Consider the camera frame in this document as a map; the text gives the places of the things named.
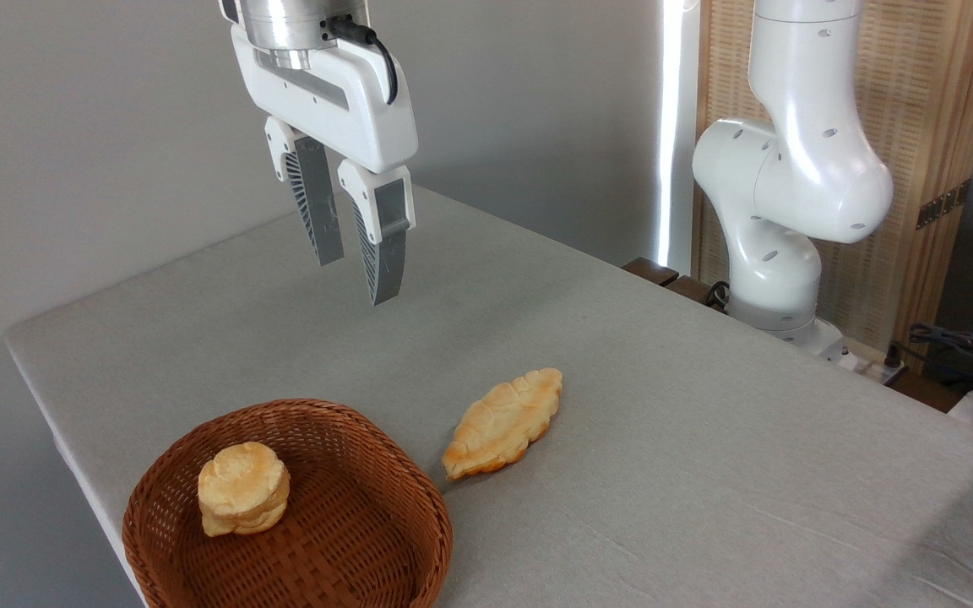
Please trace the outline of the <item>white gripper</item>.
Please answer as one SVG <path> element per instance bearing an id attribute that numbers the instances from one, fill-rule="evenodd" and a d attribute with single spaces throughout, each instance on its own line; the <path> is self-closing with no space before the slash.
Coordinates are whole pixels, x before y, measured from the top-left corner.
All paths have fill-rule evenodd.
<path id="1" fill-rule="evenodd" d="M 398 95 L 390 105 L 387 63 L 374 47 L 340 40 L 309 51 L 308 69 L 296 70 L 275 66 L 236 24 L 231 39 L 248 94 L 272 116 L 265 134 L 275 175 L 292 189 L 319 264 L 344 257 L 327 146 L 356 162 L 341 162 L 337 176 L 354 204 L 370 302 L 377 307 L 394 299 L 408 231 L 416 227 L 403 165 L 420 148 L 400 62 L 394 62 Z"/>

